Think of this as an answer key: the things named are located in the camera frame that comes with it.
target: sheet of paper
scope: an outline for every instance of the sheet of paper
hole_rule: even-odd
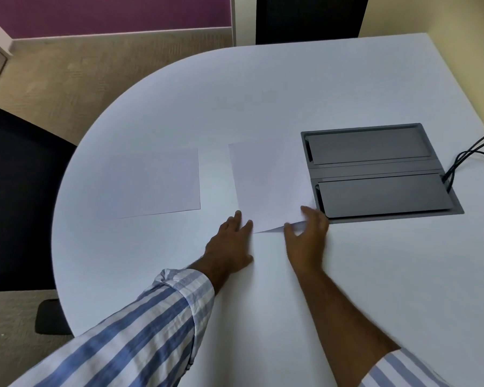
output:
[[[200,208],[197,149],[114,156],[104,168],[98,196],[99,218]]]
[[[230,144],[239,209],[253,232],[303,221],[301,205],[315,208],[299,133],[284,138]]]

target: chair backrest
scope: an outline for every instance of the chair backrest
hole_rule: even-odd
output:
[[[0,109],[0,291],[55,288],[52,215],[75,148]]]
[[[356,38],[368,0],[257,0],[256,44]]]

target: purple wall panel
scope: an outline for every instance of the purple wall panel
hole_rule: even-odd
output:
[[[231,26],[230,0],[0,0],[12,38]]]

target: white table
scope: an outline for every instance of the white table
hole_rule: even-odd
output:
[[[425,34],[237,47],[176,62],[119,97],[79,144],[52,228],[57,289],[80,334],[198,258],[237,208],[227,144],[420,122],[445,168],[484,126]],[[96,219],[111,155],[198,147],[201,210]],[[334,224],[326,269],[382,328],[456,387],[484,386],[484,159],[459,169],[465,214]],[[282,234],[217,297],[181,386],[335,385]]]

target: shirt sleeve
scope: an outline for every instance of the shirt sleeve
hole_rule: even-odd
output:
[[[359,387],[451,387],[419,358],[402,348],[388,353]]]
[[[11,387],[175,386],[194,362],[215,293],[197,270],[163,270],[138,299]]]

